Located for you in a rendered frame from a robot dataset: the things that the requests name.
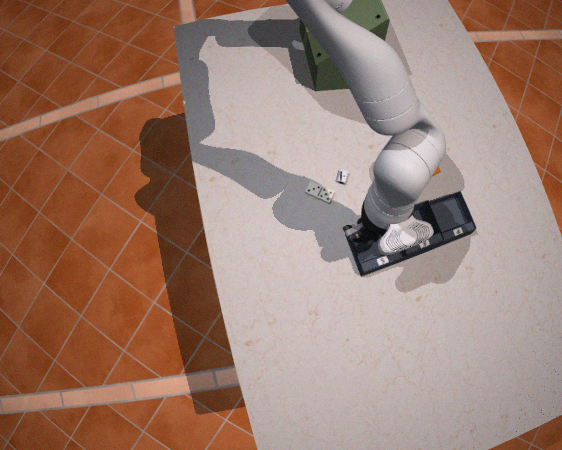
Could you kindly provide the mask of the dark grey rack of three labelled bins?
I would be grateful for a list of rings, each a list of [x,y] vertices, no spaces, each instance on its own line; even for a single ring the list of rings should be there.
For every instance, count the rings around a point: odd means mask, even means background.
[[[477,229],[461,191],[432,201],[426,200],[417,203],[414,205],[413,213],[414,218],[430,223],[434,230],[433,236],[424,243],[395,254],[382,255],[378,249],[379,241],[373,241],[370,245],[348,242],[360,276],[458,240],[472,234]]]

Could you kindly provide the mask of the white domino tile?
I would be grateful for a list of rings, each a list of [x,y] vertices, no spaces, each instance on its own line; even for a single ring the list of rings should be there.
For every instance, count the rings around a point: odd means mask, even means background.
[[[325,203],[330,204],[330,201],[334,195],[335,191],[332,191],[326,187],[323,187],[317,183],[310,181],[305,194],[308,194],[314,198],[317,198]]]

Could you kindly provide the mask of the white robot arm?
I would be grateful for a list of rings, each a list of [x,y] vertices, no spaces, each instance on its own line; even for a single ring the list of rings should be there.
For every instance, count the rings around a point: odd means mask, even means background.
[[[380,37],[340,14],[352,0],[286,1],[341,73],[370,128],[394,135],[374,163],[364,201],[369,220],[387,229],[378,242],[380,253],[427,241],[434,233],[431,224],[409,216],[445,156],[446,140],[402,60]]]

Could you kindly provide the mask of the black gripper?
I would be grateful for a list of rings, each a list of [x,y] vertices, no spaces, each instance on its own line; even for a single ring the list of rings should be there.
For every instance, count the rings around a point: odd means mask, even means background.
[[[369,220],[365,212],[364,202],[361,210],[361,218],[358,219],[357,225],[345,225],[343,230],[349,242],[367,243],[368,245],[372,244],[373,241],[378,242],[387,231],[387,229],[377,227]]]

